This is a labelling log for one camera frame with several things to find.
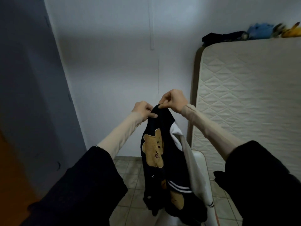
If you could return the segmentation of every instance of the finger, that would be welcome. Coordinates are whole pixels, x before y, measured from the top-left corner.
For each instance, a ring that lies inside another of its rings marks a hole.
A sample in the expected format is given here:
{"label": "finger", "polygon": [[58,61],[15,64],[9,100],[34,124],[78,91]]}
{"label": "finger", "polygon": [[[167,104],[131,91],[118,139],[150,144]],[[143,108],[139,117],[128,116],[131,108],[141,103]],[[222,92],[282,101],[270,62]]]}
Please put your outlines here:
{"label": "finger", "polygon": [[164,94],[161,98],[161,100],[159,101],[159,104],[163,103],[165,100],[170,101],[171,99],[171,91],[168,91],[166,94]]}
{"label": "finger", "polygon": [[158,106],[158,108],[169,108],[170,107],[170,102],[167,102],[167,103],[163,103],[163,104],[160,104],[159,106]]}
{"label": "finger", "polygon": [[158,115],[155,114],[155,113],[150,113],[150,114],[148,114],[148,117],[151,117],[151,118],[157,118]]}
{"label": "finger", "polygon": [[149,111],[152,111],[153,110],[153,106],[151,104],[146,104],[145,108]]}

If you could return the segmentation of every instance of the right hand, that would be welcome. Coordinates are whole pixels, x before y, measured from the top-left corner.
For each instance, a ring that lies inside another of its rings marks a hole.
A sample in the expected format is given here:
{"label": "right hand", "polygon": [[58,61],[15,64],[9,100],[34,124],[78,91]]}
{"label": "right hand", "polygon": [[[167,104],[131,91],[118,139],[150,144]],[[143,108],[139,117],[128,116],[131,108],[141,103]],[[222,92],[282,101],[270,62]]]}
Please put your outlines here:
{"label": "right hand", "polygon": [[171,108],[176,113],[181,113],[182,108],[188,104],[188,101],[181,90],[172,89],[163,95],[159,104],[159,108]]}

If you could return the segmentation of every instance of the yellow plush toy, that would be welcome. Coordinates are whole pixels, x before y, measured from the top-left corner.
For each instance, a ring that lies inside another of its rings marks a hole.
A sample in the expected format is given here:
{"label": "yellow plush toy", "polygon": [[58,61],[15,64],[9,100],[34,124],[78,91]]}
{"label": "yellow plush toy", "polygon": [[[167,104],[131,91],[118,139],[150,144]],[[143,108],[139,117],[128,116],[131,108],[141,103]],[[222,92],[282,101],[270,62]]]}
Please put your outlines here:
{"label": "yellow plush toy", "polygon": [[300,22],[297,22],[291,29],[286,29],[283,31],[281,37],[299,37],[301,36],[301,27],[298,27]]}

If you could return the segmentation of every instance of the white mattress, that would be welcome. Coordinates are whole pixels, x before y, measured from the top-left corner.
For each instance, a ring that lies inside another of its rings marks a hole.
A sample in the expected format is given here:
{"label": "white mattress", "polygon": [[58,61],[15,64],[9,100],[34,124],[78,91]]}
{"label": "white mattress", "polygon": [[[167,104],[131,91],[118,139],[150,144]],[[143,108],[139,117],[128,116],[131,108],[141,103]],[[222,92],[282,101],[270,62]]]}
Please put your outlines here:
{"label": "white mattress", "polygon": [[[256,140],[301,180],[301,38],[238,41],[207,47],[196,108],[235,136]],[[192,149],[213,171],[224,161],[193,128]]]}

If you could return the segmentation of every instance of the white wall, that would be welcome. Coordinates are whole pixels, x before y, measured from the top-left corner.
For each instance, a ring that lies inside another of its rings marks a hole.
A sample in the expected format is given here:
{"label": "white wall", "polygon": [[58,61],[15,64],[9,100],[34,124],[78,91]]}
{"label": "white wall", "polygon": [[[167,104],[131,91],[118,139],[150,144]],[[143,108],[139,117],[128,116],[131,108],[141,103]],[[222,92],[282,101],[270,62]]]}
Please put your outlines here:
{"label": "white wall", "polygon": [[[247,30],[251,23],[301,19],[301,0],[45,0],[86,147],[97,144],[146,100],[168,90],[190,96],[194,55],[210,32]],[[186,135],[187,121],[175,119]],[[145,129],[119,152],[139,156]]]}

